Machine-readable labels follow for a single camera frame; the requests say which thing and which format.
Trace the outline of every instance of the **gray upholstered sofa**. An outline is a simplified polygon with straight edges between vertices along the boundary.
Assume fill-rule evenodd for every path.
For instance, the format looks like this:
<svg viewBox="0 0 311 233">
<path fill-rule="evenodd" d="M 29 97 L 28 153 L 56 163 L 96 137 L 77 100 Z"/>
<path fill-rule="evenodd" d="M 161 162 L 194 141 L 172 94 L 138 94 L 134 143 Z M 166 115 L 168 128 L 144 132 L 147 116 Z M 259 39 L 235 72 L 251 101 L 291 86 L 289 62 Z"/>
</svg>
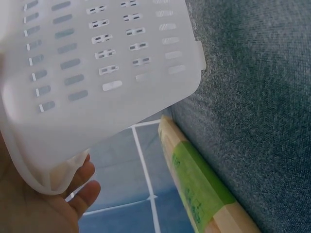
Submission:
<svg viewBox="0 0 311 233">
<path fill-rule="evenodd" d="M 186 2 L 207 69 L 175 121 L 263 232 L 311 232 L 311 1 Z"/>
</svg>

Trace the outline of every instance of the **finger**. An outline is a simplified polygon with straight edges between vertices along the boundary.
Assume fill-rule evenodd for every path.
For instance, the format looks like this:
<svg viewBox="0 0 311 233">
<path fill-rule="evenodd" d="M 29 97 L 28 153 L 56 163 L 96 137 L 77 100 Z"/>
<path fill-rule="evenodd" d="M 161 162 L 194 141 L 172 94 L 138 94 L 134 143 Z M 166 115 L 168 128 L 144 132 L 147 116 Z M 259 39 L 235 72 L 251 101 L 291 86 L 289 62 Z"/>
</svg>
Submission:
<svg viewBox="0 0 311 233">
<path fill-rule="evenodd" d="M 80 167 L 74 174 L 67 190 L 61 195 L 62 198 L 68 197 L 73 191 L 84 185 L 92 177 L 94 172 L 94 164 L 92 164 L 90 161 L 84 162 L 82 167 Z"/>
<path fill-rule="evenodd" d="M 68 202 L 78 219 L 94 203 L 100 191 L 100 184 L 97 181 L 90 181 Z"/>
<path fill-rule="evenodd" d="M 90 159 L 91 159 L 91 157 L 90 157 L 90 155 L 88 154 L 84 162 L 88 162 L 88 161 L 90 161 Z"/>
</svg>

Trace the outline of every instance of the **white plastic basket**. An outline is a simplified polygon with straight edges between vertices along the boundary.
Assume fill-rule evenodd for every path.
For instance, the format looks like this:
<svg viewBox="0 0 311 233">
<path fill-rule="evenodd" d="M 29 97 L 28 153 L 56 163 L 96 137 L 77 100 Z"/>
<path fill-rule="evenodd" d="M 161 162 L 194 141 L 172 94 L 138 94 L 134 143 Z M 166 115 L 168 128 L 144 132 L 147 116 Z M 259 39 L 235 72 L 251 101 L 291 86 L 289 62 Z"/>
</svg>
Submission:
<svg viewBox="0 0 311 233">
<path fill-rule="evenodd" d="M 206 64 L 184 0 L 1 4 L 8 15 L 0 43 L 1 132 L 38 192 L 62 193 L 83 164 L 82 151 L 200 83 Z"/>
</svg>

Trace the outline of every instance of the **tile floor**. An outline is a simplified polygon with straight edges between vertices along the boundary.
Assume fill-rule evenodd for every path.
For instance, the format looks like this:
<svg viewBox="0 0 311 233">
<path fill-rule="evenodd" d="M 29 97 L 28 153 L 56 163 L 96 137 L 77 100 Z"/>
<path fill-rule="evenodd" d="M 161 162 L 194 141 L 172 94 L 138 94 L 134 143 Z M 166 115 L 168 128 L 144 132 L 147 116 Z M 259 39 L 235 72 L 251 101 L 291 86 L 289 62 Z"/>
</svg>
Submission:
<svg viewBox="0 0 311 233">
<path fill-rule="evenodd" d="M 94 146 L 101 183 L 79 222 L 81 233 L 192 233 L 157 134 L 163 110 Z"/>
</svg>

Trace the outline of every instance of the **hand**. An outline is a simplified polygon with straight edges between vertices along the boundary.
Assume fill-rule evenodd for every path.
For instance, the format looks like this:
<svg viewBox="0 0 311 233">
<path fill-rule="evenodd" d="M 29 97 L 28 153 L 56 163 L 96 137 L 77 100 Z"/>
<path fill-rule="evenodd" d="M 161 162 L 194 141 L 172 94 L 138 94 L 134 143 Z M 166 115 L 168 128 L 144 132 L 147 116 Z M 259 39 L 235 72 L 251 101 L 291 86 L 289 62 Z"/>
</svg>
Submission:
<svg viewBox="0 0 311 233">
<path fill-rule="evenodd" d="M 39 194 L 17 172 L 0 134 L 0 233 L 79 232 L 78 220 L 98 197 L 100 185 L 90 181 L 72 200 L 66 202 L 65 198 L 84 185 L 94 172 L 88 155 L 63 194 Z"/>
</svg>

